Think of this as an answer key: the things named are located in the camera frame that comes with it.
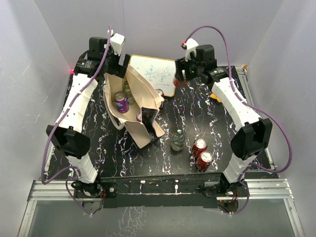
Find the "clear glass bottle green cap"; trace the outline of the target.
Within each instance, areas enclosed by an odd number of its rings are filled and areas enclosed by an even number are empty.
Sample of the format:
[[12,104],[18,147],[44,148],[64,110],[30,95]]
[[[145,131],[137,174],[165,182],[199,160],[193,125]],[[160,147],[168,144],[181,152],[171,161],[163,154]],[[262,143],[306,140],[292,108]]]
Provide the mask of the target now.
[[130,89],[130,86],[128,84],[128,81],[124,81],[123,83],[123,93],[125,94],[126,98],[127,98],[127,101],[130,105],[134,104],[135,103],[135,99],[132,95],[132,92],[131,92],[131,89]]

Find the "cream canvas tote bag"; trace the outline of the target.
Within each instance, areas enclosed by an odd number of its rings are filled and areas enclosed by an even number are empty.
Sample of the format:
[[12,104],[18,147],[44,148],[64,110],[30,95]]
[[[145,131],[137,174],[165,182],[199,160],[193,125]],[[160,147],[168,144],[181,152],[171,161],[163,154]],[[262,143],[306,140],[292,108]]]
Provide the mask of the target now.
[[[108,73],[104,77],[104,102],[116,129],[125,128],[140,149],[165,134],[156,122],[163,99],[136,69],[129,65],[123,79]],[[129,106],[127,113],[122,114],[117,109],[115,96],[123,92],[125,80],[128,81],[135,103]],[[142,114],[142,122],[136,120],[139,113]]]

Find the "purple Fanta can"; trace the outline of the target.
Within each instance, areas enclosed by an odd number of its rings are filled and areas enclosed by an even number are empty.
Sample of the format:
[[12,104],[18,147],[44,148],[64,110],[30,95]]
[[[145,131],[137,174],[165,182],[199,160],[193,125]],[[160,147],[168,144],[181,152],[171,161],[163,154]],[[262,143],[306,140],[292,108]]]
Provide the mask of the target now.
[[138,122],[142,122],[142,114],[141,114],[141,113],[139,113],[139,114],[136,116],[136,120],[137,120]]
[[115,102],[117,105],[117,109],[120,113],[127,113],[129,110],[129,103],[127,101],[127,97],[124,93],[118,93],[115,96]]

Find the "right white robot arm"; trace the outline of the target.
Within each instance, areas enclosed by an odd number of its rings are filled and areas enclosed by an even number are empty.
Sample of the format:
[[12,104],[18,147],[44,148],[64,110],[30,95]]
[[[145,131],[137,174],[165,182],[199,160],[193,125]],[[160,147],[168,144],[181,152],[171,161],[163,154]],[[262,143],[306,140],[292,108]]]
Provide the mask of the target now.
[[231,72],[218,67],[212,45],[199,45],[194,39],[188,39],[182,47],[186,54],[175,60],[174,85],[183,86],[190,80],[201,79],[222,102],[237,130],[231,140],[231,160],[221,174],[219,183],[212,187],[212,190],[231,196],[241,186],[245,169],[268,146],[273,124],[247,105],[246,99],[230,78]]

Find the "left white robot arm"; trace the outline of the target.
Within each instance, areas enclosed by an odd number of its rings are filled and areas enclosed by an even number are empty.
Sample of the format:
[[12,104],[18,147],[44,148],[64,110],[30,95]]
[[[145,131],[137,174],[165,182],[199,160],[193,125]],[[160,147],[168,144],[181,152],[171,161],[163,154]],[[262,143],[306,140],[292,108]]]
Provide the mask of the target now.
[[86,183],[84,190],[91,197],[101,194],[102,185],[95,181],[98,173],[88,154],[90,139],[82,133],[83,119],[90,97],[104,74],[120,78],[125,75],[130,55],[119,64],[124,42],[125,37],[118,33],[108,39],[89,39],[89,49],[78,58],[73,70],[72,86],[61,115],[46,129],[49,143],[67,158],[78,180]]

